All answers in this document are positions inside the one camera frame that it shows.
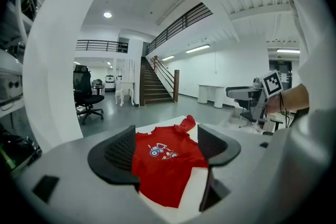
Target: balcony railing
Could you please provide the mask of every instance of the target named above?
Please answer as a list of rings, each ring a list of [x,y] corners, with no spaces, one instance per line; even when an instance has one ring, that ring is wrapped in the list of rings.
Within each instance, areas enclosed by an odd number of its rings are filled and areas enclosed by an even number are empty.
[[[109,41],[109,40],[77,40],[76,50],[100,50],[114,51],[126,54],[128,52],[128,43]]]
[[[175,36],[177,33],[181,32],[188,26],[210,16],[212,12],[203,3],[198,4],[193,7],[187,13],[183,14],[175,22],[169,25],[165,31],[159,34],[150,44],[147,46],[147,54],[151,53],[158,46],[166,42],[171,37]]]

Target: staircase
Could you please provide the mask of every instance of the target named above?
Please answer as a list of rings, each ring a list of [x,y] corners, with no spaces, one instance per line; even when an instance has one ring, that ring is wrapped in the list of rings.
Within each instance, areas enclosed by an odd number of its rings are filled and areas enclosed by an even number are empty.
[[[145,65],[144,104],[174,102],[145,57],[141,58],[141,65]]]

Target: human arm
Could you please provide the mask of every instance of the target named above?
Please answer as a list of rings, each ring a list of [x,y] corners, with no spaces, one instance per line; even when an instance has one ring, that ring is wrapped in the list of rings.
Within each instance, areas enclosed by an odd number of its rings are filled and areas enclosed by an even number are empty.
[[[299,110],[309,107],[309,95],[306,87],[303,84],[283,91],[282,93],[283,104],[281,108],[287,110]],[[266,113],[280,112],[280,96],[274,95],[270,97],[266,103]]]

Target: red t-shirt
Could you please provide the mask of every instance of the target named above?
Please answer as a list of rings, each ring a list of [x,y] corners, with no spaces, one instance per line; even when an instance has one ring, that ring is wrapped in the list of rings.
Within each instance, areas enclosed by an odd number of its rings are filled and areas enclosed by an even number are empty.
[[[156,127],[152,134],[136,134],[132,173],[140,178],[140,192],[162,205],[178,208],[193,167],[208,167],[187,131],[196,125],[188,115],[180,125]]]

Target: fluorescent light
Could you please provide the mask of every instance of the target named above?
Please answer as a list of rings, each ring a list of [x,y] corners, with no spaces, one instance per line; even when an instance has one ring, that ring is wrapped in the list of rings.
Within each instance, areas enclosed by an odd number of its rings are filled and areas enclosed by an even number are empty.
[[[290,54],[299,54],[300,50],[284,50],[284,49],[278,49],[277,52],[287,52]]]
[[[194,51],[197,51],[197,50],[203,50],[203,49],[206,49],[206,48],[209,48],[209,47],[210,47],[210,45],[201,46],[201,47],[198,47],[196,49],[187,50],[186,53],[189,54],[190,52],[194,52]]]
[[[111,17],[112,17],[112,14],[109,13],[109,12],[105,12],[105,13],[104,13],[104,17],[106,17],[106,18],[111,18]]]
[[[169,56],[167,58],[164,58],[164,59],[162,59],[162,61],[169,60],[169,59],[172,59],[172,58],[174,58],[174,56]]]

